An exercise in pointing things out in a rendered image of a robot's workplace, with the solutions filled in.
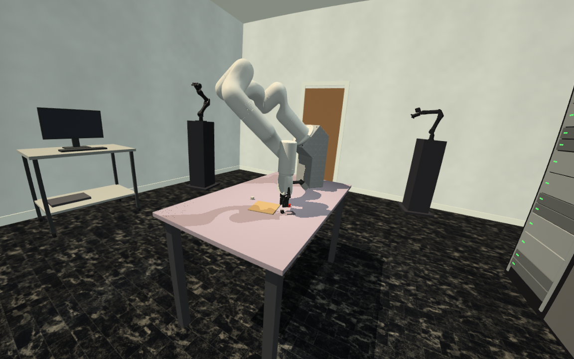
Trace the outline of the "orange mat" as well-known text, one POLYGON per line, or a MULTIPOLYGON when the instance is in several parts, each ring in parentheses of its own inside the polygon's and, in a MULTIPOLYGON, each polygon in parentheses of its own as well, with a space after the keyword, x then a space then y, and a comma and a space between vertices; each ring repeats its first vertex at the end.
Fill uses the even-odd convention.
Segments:
POLYGON ((274 214, 278 207, 280 207, 280 204, 257 201, 255 204, 253 204, 253 206, 249 207, 248 210, 256 211, 259 213, 274 214))

